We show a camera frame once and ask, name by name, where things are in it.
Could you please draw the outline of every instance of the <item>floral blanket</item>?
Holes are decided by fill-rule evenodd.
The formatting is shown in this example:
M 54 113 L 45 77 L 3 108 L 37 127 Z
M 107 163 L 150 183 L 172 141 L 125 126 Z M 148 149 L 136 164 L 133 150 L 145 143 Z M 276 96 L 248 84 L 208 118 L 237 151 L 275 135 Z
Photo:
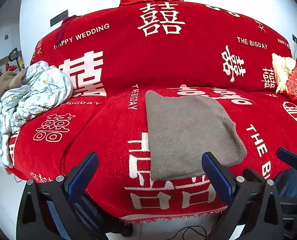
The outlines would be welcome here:
M 27 121 L 71 97 L 73 85 L 55 66 L 45 61 L 31 65 L 22 86 L 7 90 L 0 101 L 0 166 L 13 167 L 9 155 L 10 135 Z

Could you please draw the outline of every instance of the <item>gray cloth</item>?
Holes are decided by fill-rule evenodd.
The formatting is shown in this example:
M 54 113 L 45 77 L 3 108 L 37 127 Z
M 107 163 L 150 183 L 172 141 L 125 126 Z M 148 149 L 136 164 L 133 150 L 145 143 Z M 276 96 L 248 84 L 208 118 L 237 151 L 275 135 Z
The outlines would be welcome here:
M 226 166 L 246 156 L 235 123 L 216 100 L 147 91 L 145 101 L 153 181 L 204 175 L 201 159 L 208 151 Z
M 0 99 L 5 91 L 22 86 L 21 82 L 27 69 L 23 69 L 17 74 L 12 71 L 6 71 L 0 76 Z

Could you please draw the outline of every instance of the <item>person's leg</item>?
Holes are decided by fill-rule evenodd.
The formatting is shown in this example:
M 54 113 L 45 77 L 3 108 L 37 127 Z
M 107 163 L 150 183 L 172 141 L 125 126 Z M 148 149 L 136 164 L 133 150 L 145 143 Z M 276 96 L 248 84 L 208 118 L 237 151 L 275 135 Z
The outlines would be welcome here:
M 275 177 L 274 183 L 280 196 L 297 197 L 297 170 L 282 171 Z

